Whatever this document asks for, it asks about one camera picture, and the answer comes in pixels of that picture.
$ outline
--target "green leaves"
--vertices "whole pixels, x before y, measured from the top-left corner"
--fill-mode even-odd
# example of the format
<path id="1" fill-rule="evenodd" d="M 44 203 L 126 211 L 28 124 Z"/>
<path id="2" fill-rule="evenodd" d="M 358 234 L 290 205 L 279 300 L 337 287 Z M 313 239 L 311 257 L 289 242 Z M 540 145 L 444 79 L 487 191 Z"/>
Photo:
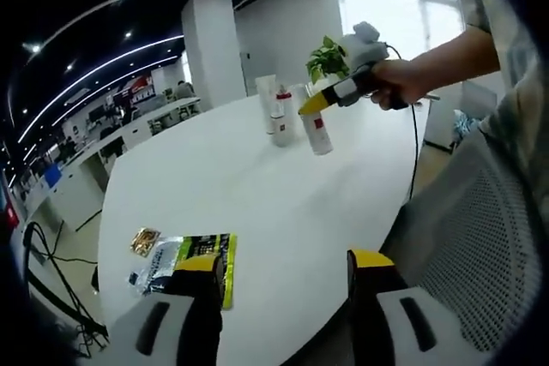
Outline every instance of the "green leaves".
<path id="1" fill-rule="evenodd" d="M 311 53 L 311 60 L 307 63 L 307 72 L 313 84 L 326 75 L 336 74 L 340 79 L 349 75 L 349 68 L 343 57 L 345 50 L 328 36 L 324 36 L 323 45 Z"/>

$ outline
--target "hand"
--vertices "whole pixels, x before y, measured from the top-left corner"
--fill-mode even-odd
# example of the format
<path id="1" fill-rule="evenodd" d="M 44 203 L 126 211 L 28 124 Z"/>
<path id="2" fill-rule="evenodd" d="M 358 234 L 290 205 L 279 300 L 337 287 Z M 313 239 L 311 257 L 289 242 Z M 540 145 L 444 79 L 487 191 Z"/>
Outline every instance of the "hand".
<path id="1" fill-rule="evenodd" d="M 399 93 L 402 100 L 411 105 L 430 92 L 425 84 L 425 73 L 408 60 L 384 60 L 373 67 L 372 73 L 390 84 L 371 96 L 371 101 L 378 103 L 385 111 L 390 109 L 391 93 Z"/>

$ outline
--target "mesh chair back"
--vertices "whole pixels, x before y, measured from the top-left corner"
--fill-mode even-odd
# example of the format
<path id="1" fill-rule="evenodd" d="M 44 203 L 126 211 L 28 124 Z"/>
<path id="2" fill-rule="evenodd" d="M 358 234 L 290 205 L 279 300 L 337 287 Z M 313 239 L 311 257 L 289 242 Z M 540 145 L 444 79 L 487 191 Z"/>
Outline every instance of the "mesh chair back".
<path id="1" fill-rule="evenodd" d="M 457 314 L 479 351 L 501 347 L 540 291 L 542 228 L 525 199 L 511 166 L 476 131 L 402 208 L 382 249 L 409 285 Z"/>

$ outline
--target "ceiling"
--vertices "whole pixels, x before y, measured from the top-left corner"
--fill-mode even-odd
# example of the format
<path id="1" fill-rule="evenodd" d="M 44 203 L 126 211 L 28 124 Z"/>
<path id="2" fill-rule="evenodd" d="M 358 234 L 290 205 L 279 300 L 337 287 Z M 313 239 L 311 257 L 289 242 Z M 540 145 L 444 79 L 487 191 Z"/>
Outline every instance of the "ceiling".
<path id="1" fill-rule="evenodd" d="M 4 19 L 7 30 L 3 49 L 8 56 L 0 69 L 0 137 L 6 140 L 14 158 L 22 155 L 24 145 L 16 143 L 22 131 L 72 82 L 126 51 L 183 32 L 180 14 L 188 0 L 120 0 L 78 21 L 28 61 L 33 53 L 23 45 L 41 44 L 60 27 L 105 1 L 6 0 L 3 11 L 4 16 L 9 17 Z M 127 32 L 131 32 L 129 38 L 124 36 Z M 184 40 L 173 40 L 120 59 L 90 75 L 51 107 L 25 142 L 32 144 L 41 134 L 50 133 L 51 123 L 67 110 L 63 103 L 82 87 L 94 90 L 133 69 L 183 50 Z M 11 95 L 11 115 L 6 104 L 8 94 Z"/>

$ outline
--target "white round table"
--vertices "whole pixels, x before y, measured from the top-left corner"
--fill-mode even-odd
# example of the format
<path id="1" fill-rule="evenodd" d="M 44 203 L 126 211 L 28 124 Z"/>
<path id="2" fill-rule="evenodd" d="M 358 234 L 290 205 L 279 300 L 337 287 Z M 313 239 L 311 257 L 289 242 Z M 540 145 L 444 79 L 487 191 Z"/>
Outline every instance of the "white round table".
<path id="1" fill-rule="evenodd" d="M 423 141 L 429 103 L 416 111 Z M 142 227 L 161 236 L 236 233 L 233 307 L 223 312 L 218 364 L 279 365 L 347 298 L 347 250 L 379 250 L 406 200 L 412 112 L 368 99 L 323 113 L 334 151 L 315 156 L 299 119 L 290 147 L 270 143 L 257 97 L 208 111 L 117 160 L 100 228 L 107 327 L 138 300 Z"/>

